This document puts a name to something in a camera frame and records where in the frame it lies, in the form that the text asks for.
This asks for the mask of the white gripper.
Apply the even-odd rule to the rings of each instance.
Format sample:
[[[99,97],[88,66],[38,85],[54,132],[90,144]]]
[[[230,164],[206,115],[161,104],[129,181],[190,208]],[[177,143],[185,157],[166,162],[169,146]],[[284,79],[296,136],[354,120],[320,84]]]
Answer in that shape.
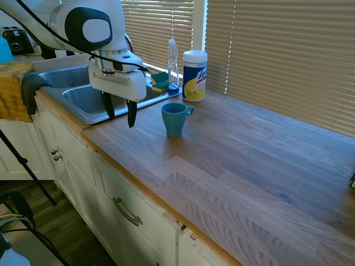
[[[95,51],[100,56],[89,62],[89,81],[92,88],[103,91],[102,101],[112,120],[115,111],[111,94],[126,99],[128,108],[128,125],[135,124],[137,105],[146,97],[145,74],[140,70],[143,60],[131,51]]]

